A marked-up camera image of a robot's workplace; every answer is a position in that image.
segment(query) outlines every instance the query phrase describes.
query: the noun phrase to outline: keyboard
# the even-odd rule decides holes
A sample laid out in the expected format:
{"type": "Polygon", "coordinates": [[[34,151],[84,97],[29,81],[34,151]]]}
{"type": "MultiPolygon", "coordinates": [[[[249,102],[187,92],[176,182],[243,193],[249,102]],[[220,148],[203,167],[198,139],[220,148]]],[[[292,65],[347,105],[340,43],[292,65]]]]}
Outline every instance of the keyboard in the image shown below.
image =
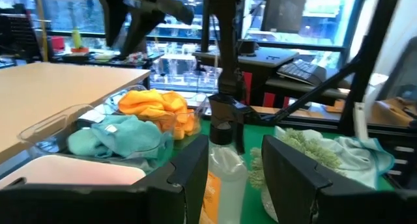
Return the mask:
{"type": "Polygon", "coordinates": [[[303,60],[296,60],[279,67],[277,72],[281,77],[288,77],[310,85],[320,85],[326,80],[326,69],[303,60]]]}

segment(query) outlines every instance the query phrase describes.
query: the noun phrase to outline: white container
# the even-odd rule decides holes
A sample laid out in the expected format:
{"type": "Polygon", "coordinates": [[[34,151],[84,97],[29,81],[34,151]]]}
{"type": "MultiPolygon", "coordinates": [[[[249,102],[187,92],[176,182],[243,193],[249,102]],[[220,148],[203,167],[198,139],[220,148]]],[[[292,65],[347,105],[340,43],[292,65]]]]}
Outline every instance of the white container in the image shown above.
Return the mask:
{"type": "Polygon", "coordinates": [[[0,180],[0,189],[24,179],[26,184],[132,185],[145,177],[135,167],[78,160],[65,156],[42,156],[0,180]]]}
{"type": "Polygon", "coordinates": [[[239,224],[248,170],[233,145],[210,142],[200,224],[239,224]]]}

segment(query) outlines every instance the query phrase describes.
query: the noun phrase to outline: orange cloth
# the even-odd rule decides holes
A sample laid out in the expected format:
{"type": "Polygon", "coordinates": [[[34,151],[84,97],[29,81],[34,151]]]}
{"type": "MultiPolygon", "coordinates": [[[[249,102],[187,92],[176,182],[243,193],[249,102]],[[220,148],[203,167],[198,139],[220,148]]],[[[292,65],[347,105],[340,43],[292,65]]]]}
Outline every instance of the orange cloth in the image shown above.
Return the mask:
{"type": "Polygon", "coordinates": [[[157,90],[129,91],[119,101],[119,110],[127,115],[136,115],[151,120],[162,132],[173,129],[174,139],[196,132],[194,110],[187,109],[187,101],[181,95],[157,90]]]}

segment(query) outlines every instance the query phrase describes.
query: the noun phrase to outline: bottle cap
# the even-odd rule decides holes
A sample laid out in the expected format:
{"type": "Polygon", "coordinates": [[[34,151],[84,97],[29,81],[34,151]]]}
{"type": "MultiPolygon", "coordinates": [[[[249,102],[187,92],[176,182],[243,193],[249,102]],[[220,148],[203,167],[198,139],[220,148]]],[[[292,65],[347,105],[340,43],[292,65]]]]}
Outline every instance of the bottle cap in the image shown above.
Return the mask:
{"type": "Polygon", "coordinates": [[[217,127],[210,124],[210,142],[217,145],[230,145],[233,142],[233,129],[228,122],[217,127]]]}

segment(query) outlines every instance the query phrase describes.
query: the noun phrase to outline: white towel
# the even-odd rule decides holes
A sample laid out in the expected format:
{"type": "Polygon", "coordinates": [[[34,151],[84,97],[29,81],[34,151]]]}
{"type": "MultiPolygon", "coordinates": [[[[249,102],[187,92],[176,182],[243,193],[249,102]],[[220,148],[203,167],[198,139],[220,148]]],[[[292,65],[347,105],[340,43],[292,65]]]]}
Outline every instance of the white towel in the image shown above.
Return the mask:
{"type": "MultiPolygon", "coordinates": [[[[319,140],[322,147],[334,152],[340,159],[340,171],[346,177],[363,185],[378,189],[378,177],[394,166],[395,158],[386,152],[377,139],[359,141],[352,137],[326,139],[314,130],[303,130],[304,137],[319,140]]],[[[274,135],[279,138],[285,130],[276,126],[274,135]]]]}

